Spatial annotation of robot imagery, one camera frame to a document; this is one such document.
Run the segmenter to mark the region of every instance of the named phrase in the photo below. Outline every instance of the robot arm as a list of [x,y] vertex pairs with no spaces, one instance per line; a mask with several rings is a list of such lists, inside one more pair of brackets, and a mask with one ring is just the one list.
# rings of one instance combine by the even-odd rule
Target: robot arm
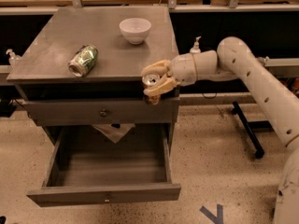
[[214,50],[184,54],[174,60],[146,67],[143,77],[162,77],[146,86],[148,96],[160,95],[197,80],[224,81],[240,78],[264,112],[282,144],[293,151],[278,188],[275,224],[297,224],[299,204],[299,99],[273,77],[236,37],[223,39]]

